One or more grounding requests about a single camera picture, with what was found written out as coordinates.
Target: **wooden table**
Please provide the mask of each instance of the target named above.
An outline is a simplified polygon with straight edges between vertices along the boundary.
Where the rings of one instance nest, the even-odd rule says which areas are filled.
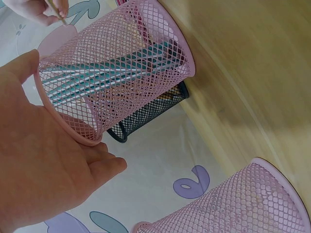
[[[161,0],[196,76],[183,107],[228,175],[259,156],[311,213],[311,1]]]

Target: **teal pen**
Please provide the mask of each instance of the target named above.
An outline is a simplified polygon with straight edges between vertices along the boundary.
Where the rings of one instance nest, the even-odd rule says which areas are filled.
[[[52,95],[53,99],[53,105],[57,106],[60,104],[64,104],[68,101],[79,99],[86,95],[94,94],[95,92],[101,91],[103,89],[108,89],[111,86],[125,83],[126,80],[135,80],[140,79],[141,76],[151,76],[152,74],[156,74],[159,71],[165,71],[167,69],[170,69],[172,67],[178,67],[179,64],[174,62],[174,66],[172,65],[171,61],[167,61],[166,63],[163,62],[158,65],[154,65],[154,70],[152,73],[150,72],[143,72],[140,74],[137,74],[136,72],[131,73],[130,76],[121,75],[120,78],[117,78],[113,81],[106,80],[101,82],[96,82],[94,85],[90,85],[89,83],[83,83],[83,86],[81,84],[77,84],[77,86],[72,86],[70,89],[63,90],[61,93],[57,93],[57,95]]]

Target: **pen holder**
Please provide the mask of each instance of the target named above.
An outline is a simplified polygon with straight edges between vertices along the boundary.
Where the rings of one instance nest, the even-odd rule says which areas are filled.
[[[187,87],[182,81],[124,118],[107,132],[118,142],[124,143],[127,141],[128,135],[188,97]]]
[[[103,132],[195,73],[178,26],[156,0],[131,0],[40,60],[44,106],[79,143]]]
[[[255,158],[218,187],[131,233],[310,233],[307,210],[287,179]]]

